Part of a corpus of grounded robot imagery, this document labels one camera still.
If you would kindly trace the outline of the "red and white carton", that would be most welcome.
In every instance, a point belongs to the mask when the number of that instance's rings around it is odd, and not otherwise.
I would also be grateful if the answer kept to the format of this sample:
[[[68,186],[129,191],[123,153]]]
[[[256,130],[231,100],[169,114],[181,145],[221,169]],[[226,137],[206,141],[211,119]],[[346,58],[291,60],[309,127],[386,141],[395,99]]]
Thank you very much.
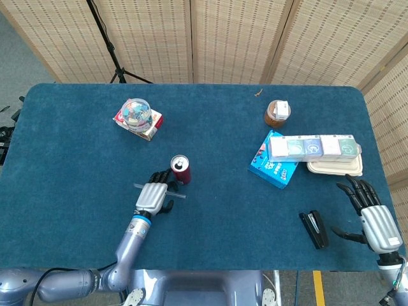
[[[122,112],[121,110],[119,110],[117,112],[117,114],[115,115],[115,117],[112,119],[113,121],[115,121],[115,123],[122,127],[123,129],[129,131],[130,133],[133,133],[134,135],[137,135],[147,141],[151,141],[151,139],[154,137],[154,135],[156,134],[157,130],[162,126],[163,122],[164,122],[164,117],[161,113],[155,111],[155,110],[151,110],[152,112],[152,125],[151,127],[148,128],[148,130],[143,131],[143,132],[137,132],[137,131],[133,131],[131,130],[128,125],[125,123],[123,116],[122,116]]]

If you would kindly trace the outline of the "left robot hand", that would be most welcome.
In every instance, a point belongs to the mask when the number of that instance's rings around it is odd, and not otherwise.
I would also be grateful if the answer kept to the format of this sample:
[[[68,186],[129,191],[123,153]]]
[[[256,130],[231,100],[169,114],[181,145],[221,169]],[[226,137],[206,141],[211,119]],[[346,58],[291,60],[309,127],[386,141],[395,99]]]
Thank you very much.
[[[173,200],[167,204],[164,203],[169,187],[178,191],[178,185],[175,181],[168,182],[171,173],[171,168],[168,168],[157,171],[150,176],[136,201],[134,215],[142,215],[151,220],[157,214],[168,214],[172,210]]]

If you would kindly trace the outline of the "clear plastic straw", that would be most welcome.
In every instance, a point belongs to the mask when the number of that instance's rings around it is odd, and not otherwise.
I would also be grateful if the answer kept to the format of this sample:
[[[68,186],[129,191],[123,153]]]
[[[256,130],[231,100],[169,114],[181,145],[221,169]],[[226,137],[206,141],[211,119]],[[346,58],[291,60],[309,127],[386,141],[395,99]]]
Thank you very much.
[[[141,196],[143,199],[151,201],[162,200],[166,195],[186,199],[187,196],[176,192],[168,191],[168,185],[164,183],[146,183],[146,184],[133,184],[134,187],[142,190]]]

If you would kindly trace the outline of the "small white box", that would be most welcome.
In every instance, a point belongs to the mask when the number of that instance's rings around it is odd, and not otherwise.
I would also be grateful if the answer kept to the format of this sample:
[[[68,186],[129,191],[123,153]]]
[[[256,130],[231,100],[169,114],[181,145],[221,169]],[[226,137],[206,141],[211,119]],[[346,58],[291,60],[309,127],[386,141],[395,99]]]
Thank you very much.
[[[275,116],[278,120],[286,120],[289,117],[289,105],[287,101],[278,100],[276,102]]]

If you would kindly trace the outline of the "yellow floor tape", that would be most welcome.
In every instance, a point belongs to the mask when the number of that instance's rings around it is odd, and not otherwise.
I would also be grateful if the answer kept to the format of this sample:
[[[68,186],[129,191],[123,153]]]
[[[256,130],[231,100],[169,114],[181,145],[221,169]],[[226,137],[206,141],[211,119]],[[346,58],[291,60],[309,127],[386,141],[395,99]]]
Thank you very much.
[[[313,281],[314,281],[316,306],[325,306],[323,279],[322,279],[321,271],[314,270],[312,274],[313,274]]]

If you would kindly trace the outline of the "clear jar of colourful clips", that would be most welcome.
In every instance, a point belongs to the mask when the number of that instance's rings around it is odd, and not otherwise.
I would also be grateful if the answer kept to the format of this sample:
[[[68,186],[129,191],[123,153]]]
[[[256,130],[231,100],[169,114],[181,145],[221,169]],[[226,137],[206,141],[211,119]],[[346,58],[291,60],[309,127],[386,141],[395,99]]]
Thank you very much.
[[[124,122],[133,131],[144,132],[152,125],[152,110],[144,99],[128,99],[123,104],[121,112]]]

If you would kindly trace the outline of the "amber jar of rubber bands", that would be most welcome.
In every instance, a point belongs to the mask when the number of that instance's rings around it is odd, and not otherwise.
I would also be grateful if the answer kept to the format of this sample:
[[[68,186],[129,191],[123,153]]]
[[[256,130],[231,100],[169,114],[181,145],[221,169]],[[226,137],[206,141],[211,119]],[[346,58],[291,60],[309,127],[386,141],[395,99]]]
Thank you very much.
[[[269,105],[266,108],[265,111],[265,122],[267,125],[269,125],[272,128],[279,128],[281,127],[288,119],[286,120],[278,120],[275,116],[275,104],[278,101],[278,99],[273,100],[269,103]],[[291,107],[289,105],[289,116],[291,115]]]

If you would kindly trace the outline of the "blue table cloth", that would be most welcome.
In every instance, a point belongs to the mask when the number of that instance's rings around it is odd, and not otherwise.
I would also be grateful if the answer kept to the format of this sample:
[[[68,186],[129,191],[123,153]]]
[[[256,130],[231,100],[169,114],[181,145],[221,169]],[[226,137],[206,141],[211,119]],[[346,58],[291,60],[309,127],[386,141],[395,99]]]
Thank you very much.
[[[254,94],[260,89],[259,97]],[[164,117],[147,141],[112,119],[128,99]],[[38,84],[25,97],[0,174],[0,268],[97,268],[115,261],[140,190],[177,154],[191,182],[152,226],[137,268],[158,270],[370,271],[377,255],[330,234],[311,242],[299,213],[358,233],[340,177],[298,165],[278,189],[249,171],[270,128],[274,99],[293,111],[283,135],[351,134],[363,177],[392,200],[363,94],[354,87],[205,84]]]

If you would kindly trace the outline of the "black tripod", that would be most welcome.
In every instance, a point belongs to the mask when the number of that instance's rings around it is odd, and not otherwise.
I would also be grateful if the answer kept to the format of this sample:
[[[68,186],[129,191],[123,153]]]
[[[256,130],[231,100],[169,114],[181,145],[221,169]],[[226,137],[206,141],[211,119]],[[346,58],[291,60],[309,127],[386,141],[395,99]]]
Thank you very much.
[[[110,84],[113,84],[116,80],[119,81],[120,84],[126,84],[126,76],[129,76],[131,78],[134,78],[135,80],[139,80],[145,84],[152,84],[151,81],[147,80],[146,78],[143,78],[141,76],[138,76],[128,70],[125,69],[125,67],[120,65],[120,62],[115,54],[115,47],[111,41],[111,39],[108,36],[108,31],[107,31],[107,26],[103,19],[101,18],[101,14],[98,10],[98,6],[96,5],[95,0],[86,0],[86,3],[92,13],[92,17],[99,29],[99,32],[101,34],[101,37],[105,43],[106,49],[109,53],[109,56],[113,62],[114,65],[114,73],[113,76],[110,80]]]

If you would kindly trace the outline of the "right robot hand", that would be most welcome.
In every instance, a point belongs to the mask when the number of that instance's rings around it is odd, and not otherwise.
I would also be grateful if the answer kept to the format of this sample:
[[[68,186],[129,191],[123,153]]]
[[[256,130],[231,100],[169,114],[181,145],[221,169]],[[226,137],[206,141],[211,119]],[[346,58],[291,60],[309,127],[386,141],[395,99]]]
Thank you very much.
[[[349,174],[346,179],[350,186],[338,182],[337,187],[349,198],[360,218],[362,232],[350,233],[335,226],[331,230],[340,238],[368,245],[378,255],[397,252],[403,240],[389,208],[381,203],[375,189],[367,181]]]

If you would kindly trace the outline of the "red soda can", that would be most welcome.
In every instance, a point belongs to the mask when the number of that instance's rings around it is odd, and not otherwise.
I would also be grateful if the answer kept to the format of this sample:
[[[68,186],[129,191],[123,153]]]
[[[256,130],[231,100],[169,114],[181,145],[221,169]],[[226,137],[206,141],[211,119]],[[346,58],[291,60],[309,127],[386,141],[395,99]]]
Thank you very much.
[[[191,181],[189,160],[184,155],[176,155],[171,159],[171,169],[180,184],[186,185]]]

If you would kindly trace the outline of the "black floor equipment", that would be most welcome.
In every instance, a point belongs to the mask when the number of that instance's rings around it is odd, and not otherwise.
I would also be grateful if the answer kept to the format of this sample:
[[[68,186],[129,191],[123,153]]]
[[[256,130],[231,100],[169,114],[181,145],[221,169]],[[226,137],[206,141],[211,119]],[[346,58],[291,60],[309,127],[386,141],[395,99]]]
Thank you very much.
[[[13,121],[13,126],[0,126],[0,166],[4,165],[20,112],[21,108],[16,110],[13,115],[11,115],[10,118]]]

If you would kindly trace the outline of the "beige takeaway container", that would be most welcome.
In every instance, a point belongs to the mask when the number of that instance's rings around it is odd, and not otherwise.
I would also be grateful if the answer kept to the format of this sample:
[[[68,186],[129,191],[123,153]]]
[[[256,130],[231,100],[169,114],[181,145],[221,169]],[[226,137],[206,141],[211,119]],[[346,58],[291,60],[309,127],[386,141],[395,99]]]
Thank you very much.
[[[346,174],[353,177],[363,175],[363,163],[361,154],[355,159],[347,162],[339,161],[311,161],[307,162],[307,168],[312,173],[323,175],[345,176]]]

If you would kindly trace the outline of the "blue snack box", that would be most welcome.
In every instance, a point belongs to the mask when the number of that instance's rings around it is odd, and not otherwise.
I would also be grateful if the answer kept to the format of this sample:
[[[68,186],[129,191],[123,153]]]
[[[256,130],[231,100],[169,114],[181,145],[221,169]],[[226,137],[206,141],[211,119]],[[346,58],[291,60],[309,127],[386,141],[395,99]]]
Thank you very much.
[[[267,137],[249,165],[249,171],[271,183],[275,187],[284,189],[289,184],[298,163],[270,161],[268,157],[268,148],[271,136],[281,136],[281,134],[274,130],[271,130],[267,134]]]

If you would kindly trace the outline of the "wrapped tissue multipack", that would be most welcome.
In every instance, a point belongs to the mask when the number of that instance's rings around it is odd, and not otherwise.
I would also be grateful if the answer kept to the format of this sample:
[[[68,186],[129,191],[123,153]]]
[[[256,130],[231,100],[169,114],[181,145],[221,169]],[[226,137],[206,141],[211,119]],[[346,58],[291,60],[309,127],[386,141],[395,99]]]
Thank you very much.
[[[344,163],[362,153],[353,135],[270,136],[267,145],[271,161]]]

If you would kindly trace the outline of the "black stapler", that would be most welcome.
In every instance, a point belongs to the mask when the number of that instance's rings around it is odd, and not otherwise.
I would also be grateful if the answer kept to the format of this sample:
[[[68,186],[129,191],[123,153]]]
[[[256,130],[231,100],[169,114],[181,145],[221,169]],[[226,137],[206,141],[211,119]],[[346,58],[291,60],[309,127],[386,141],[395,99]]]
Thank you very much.
[[[316,249],[325,249],[329,246],[329,239],[324,226],[321,214],[317,210],[311,210],[309,213],[299,213],[302,221],[314,247]]]

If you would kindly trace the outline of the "grey-blue robot torso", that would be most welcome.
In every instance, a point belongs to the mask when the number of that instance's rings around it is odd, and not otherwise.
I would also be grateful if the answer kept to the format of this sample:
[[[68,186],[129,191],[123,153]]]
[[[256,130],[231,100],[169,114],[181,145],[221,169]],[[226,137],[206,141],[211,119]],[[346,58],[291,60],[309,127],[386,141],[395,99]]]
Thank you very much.
[[[125,306],[281,306],[279,274],[261,270],[134,270]]]

